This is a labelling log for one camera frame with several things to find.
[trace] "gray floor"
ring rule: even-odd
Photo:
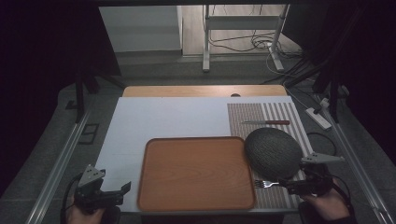
[[[119,54],[118,56],[122,77],[117,77],[117,79],[127,85],[250,85],[260,84],[264,80],[279,76],[268,69],[265,63],[267,57],[264,55],[214,57],[209,73],[202,72],[202,59],[200,57],[182,57],[175,53],[168,54],[166,52],[159,52],[158,54]],[[285,67],[290,68],[297,63],[297,59],[283,59],[283,63]],[[268,65],[269,68],[274,69],[271,62]],[[93,144],[78,144],[74,149],[72,158],[54,197],[51,199],[42,223],[59,223],[59,209],[65,186],[74,175],[83,171],[87,164],[95,164],[100,152],[122,90],[101,78],[98,78],[98,81],[101,86],[98,94],[91,95],[85,92],[86,102],[93,102],[92,113],[87,123],[99,124],[98,134],[94,138]],[[306,80],[298,85],[298,88],[305,93],[290,89],[290,92],[308,107],[317,105],[308,96],[312,93],[310,90],[312,83],[312,80]],[[65,110],[65,106],[69,101],[74,100],[75,90],[73,85],[64,88],[59,93],[59,104],[47,130],[35,146],[29,160],[24,164],[18,176],[0,200],[0,223],[24,223],[28,218],[35,200],[73,128],[76,111]],[[305,106],[298,103],[296,99],[294,99],[294,102],[308,133],[324,133],[334,140],[332,131],[323,132],[305,114]],[[342,101],[339,102],[338,115],[340,125],[344,128],[353,147],[357,149],[357,154],[365,171],[374,182],[389,211],[396,211],[395,166]],[[316,136],[310,136],[309,138],[315,151],[329,153],[333,150],[332,144],[326,139]],[[85,140],[84,136],[79,139],[80,142]],[[340,147],[337,155],[344,155],[343,149]],[[333,164],[330,169],[332,174],[339,175],[349,185],[359,223],[379,223],[373,212],[374,208],[366,200],[361,186],[352,174],[348,164]],[[140,217],[137,214],[125,214],[122,216],[120,223],[140,223]],[[288,214],[285,216],[284,223],[301,223],[301,221],[298,214]]]

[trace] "wooden tray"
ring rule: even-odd
[[[249,209],[254,201],[243,139],[148,141],[137,199],[142,211]]]

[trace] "black cable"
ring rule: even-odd
[[[303,70],[300,70],[301,67],[306,65],[309,62],[309,60],[306,57],[303,57],[297,64],[295,64],[287,73],[290,74],[291,76],[295,76],[299,73],[301,73]]]
[[[249,15],[254,14],[254,8],[256,7],[256,5],[253,5],[253,9],[251,9],[251,12],[249,13]]]
[[[279,41],[278,41],[278,45],[279,46],[276,46],[276,51],[279,53],[280,56],[282,56],[284,58],[290,59],[290,58],[300,58],[300,57],[304,56],[303,52],[285,52],[282,49],[282,44]]]
[[[339,177],[337,175],[330,175],[330,176],[334,177],[334,178],[336,178],[338,180],[341,180],[341,182],[343,182],[344,187],[346,187],[347,197],[350,200],[350,191],[349,191],[349,187],[347,186],[347,183],[341,177]]]
[[[311,100],[313,101],[313,102],[315,102],[315,104],[317,104],[317,105],[319,105],[320,106],[320,108],[321,108],[321,104],[320,103],[318,103],[317,102],[317,100],[315,100],[315,98],[312,96],[312,95],[310,95],[310,94],[308,94],[307,92],[305,92],[305,91],[302,91],[302,90],[300,90],[299,88],[297,88],[297,87],[293,87],[294,89],[296,89],[297,91],[300,91],[300,92],[302,92],[303,94],[305,94],[305,95],[307,95],[307,96],[309,96],[309,98],[311,98]]]
[[[300,75],[305,69],[307,69],[309,67],[309,60],[307,58],[303,59],[303,63],[300,65],[299,68],[296,68],[293,72],[294,76]]]
[[[213,44],[211,41],[209,41],[209,44],[212,45],[213,47],[224,48],[224,49],[230,49],[230,50],[237,51],[237,52],[248,52],[248,51],[252,51],[252,50],[256,49],[256,48],[252,48],[252,49],[232,49],[232,48],[227,47],[227,46],[215,45],[215,44]]]
[[[254,38],[252,38],[250,41],[251,41],[251,45],[253,45],[253,47],[255,48],[255,49],[269,49],[269,47],[268,47],[268,45],[265,45],[265,43],[273,43],[273,41],[272,40],[266,40],[266,39],[264,39],[264,40],[257,40],[258,38],[262,38],[261,36],[254,36]]]
[[[337,191],[341,195],[341,197],[344,198],[345,204],[346,204],[346,208],[349,211],[349,214],[351,216],[354,216],[355,215],[355,209],[353,208],[353,205],[352,205],[352,202],[351,202],[351,198],[350,198],[350,194],[346,195],[344,193],[344,191],[338,185],[336,185],[335,183],[332,183],[332,188],[335,189],[335,191]]]
[[[267,36],[267,35],[273,35],[274,33],[268,33],[268,34],[264,34],[264,35],[256,35],[257,37],[266,37],[269,39],[272,39],[271,36]],[[243,38],[248,38],[248,37],[253,37],[253,35],[241,35],[241,36],[237,36],[237,37],[230,37],[230,38],[225,38],[225,39],[212,39],[212,36],[210,36],[210,41],[212,42],[221,42],[221,41],[227,41],[227,40],[234,40],[234,39],[243,39]]]
[[[304,60],[304,58],[302,58],[299,62],[297,62],[297,64],[295,64],[295,65],[294,65],[291,69],[289,69],[287,72],[283,73],[283,75],[287,76],[288,74],[290,74],[290,73],[295,69],[295,67],[299,66],[299,64],[300,64],[303,60]],[[282,77],[283,77],[283,76],[279,76],[279,77],[274,77],[274,78],[265,80],[264,82],[260,83],[259,85],[264,85],[264,84],[266,84],[266,83],[268,83],[268,82],[272,82],[272,81],[281,79]]]
[[[334,141],[330,137],[326,136],[323,133],[307,133],[306,135],[308,136],[308,135],[312,135],[312,134],[322,136],[322,137],[326,138],[327,140],[329,140],[332,143],[332,148],[333,148],[332,156],[335,156],[337,154],[337,146],[335,145]]]
[[[72,205],[66,207],[66,203],[67,203],[67,196],[69,195],[69,191],[72,188],[74,182],[79,181],[82,177],[82,173],[79,175],[76,175],[75,177],[73,177],[73,179],[69,182],[69,184],[66,187],[66,191],[64,192],[64,199],[62,202],[62,208],[61,208],[61,224],[66,224],[66,211],[67,209],[69,209]]]

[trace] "cable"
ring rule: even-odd
[[[216,8],[216,5],[213,6],[212,15],[215,14],[215,8]],[[224,8],[225,14],[227,15],[228,13],[227,13],[225,5],[223,6],[223,8]],[[203,6],[202,18],[203,18],[203,27],[204,27],[204,31],[205,31],[205,15],[204,15],[204,11],[205,11],[205,9],[204,9],[204,6]],[[260,45],[264,44],[264,43],[267,43],[267,42],[268,43],[272,43],[272,40],[271,40],[272,37],[267,36],[267,35],[272,35],[274,33],[270,33],[270,34],[266,34],[266,35],[255,35],[255,33],[256,33],[256,31],[254,32],[253,35],[238,36],[238,37],[221,39],[221,40],[213,40],[212,39],[212,34],[210,33],[208,42],[209,42],[210,45],[212,45],[214,47],[230,49],[230,50],[237,51],[237,52],[248,52],[248,51],[251,51],[251,50],[254,50],[254,49],[268,49],[268,47],[266,45],[264,45],[264,47],[260,47]],[[253,45],[253,48],[251,48],[251,49],[233,49],[233,48],[230,48],[228,46],[214,44],[215,42],[220,42],[220,41],[225,41],[225,40],[232,40],[232,39],[239,39],[239,38],[247,38],[247,37],[251,37],[250,42]],[[265,40],[257,40],[257,38],[267,38],[267,39],[265,39]]]
[[[290,58],[298,58],[298,57],[303,57],[304,56],[304,54],[302,52],[300,52],[300,51],[297,51],[297,52],[285,52],[285,51],[283,51],[282,45],[280,44],[280,42],[278,42],[278,44],[279,44],[279,46],[276,46],[276,51],[279,53],[280,56],[282,56],[284,58],[290,59]]]
[[[248,14],[249,16],[254,14],[254,7],[255,7],[255,6],[256,6],[256,5],[253,5],[253,8],[251,9],[251,12]]]
[[[297,88],[297,87],[293,87],[293,88],[296,89],[297,91],[300,91],[300,92],[304,93],[305,95],[309,96],[309,97],[311,98],[311,100],[312,100],[313,102],[315,102],[315,104],[317,104],[317,105],[319,105],[319,106],[321,107],[320,103],[318,103],[312,95],[308,94],[308,93],[305,92],[305,91],[300,90],[300,89]]]
[[[285,87],[285,83],[283,83],[283,87],[285,88],[285,90],[290,94],[291,97],[293,97],[298,103],[300,103],[301,105],[303,105],[305,108],[309,108],[308,106],[306,106],[305,104],[303,104],[303,102],[301,102],[299,99],[297,99],[297,97],[295,97],[289,90],[288,88]]]
[[[339,177],[337,175],[330,175],[330,176],[334,177],[338,180],[341,180],[341,182],[343,182],[344,187],[346,187],[347,197],[348,197],[348,199],[350,199],[350,191],[349,191],[349,187],[347,186],[347,183],[341,177]]]
[[[272,38],[270,36],[266,36],[266,35],[273,35],[274,33],[268,33],[268,34],[264,34],[264,35],[256,35],[256,36],[263,36],[263,37],[267,37],[267,38]],[[225,38],[225,39],[212,39],[212,37],[210,36],[210,40],[212,42],[220,42],[220,41],[226,41],[226,40],[234,40],[234,39],[242,39],[242,38],[248,38],[248,37],[252,37],[252,35],[242,35],[242,36],[237,36],[237,37],[230,37],[230,38]]]
[[[289,72],[291,75],[296,76],[297,74],[300,74],[301,72],[303,72],[308,66],[309,66],[309,60],[306,57],[304,57],[299,61],[299,64],[297,64],[292,69],[290,69]]]
[[[67,206],[66,207],[66,202],[67,202],[67,197],[69,195],[69,191],[72,188],[74,182],[79,181],[82,177],[82,173],[79,175],[76,175],[75,177],[73,177],[73,179],[69,182],[69,184],[66,187],[66,191],[64,192],[64,199],[62,202],[62,208],[61,208],[61,224],[65,224],[66,223],[66,211],[67,209],[69,209],[72,205]]]
[[[329,140],[332,143],[332,148],[333,148],[332,156],[335,156],[337,154],[337,146],[335,145],[334,141],[330,137],[326,136],[323,133],[307,133],[306,135],[308,136],[308,135],[312,135],[312,134],[322,136],[322,137],[326,138],[327,140]]]
[[[283,76],[294,77],[294,76],[295,76],[295,74],[294,74],[295,72],[294,72],[294,71],[295,71],[296,69],[300,68],[301,65],[304,64],[304,61],[307,61],[306,58],[302,58],[299,62],[297,62],[297,64],[295,64],[295,65],[294,65],[291,69],[289,69],[287,72],[285,72],[285,73],[279,73],[279,72],[276,72],[276,71],[272,70],[272,69],[270,68],[269,64],[268,64],[268,60],[269,60],[269,57],[271,56],[271,54],[272,54],[272,53],[270,53],[270,54],[267,56],[267,59],[266,59],[266,61],[265,61],[266,66],[267,66],[267,68],[268,68],[268,70],[269,70],[270,72],[275,73],[275,74],[282,75],[282,77],[283,77]],[[265,80],[264,82],[260,83],[260,85],[264,85],[264,84],[266,84],[266,83],[268,83],[268,82],[278,80],[278,79],[280,79],[280,78],[282,78],[282,77],[275,77],[275,78],[272,78],[272,79],[269,79],[269,80]]]

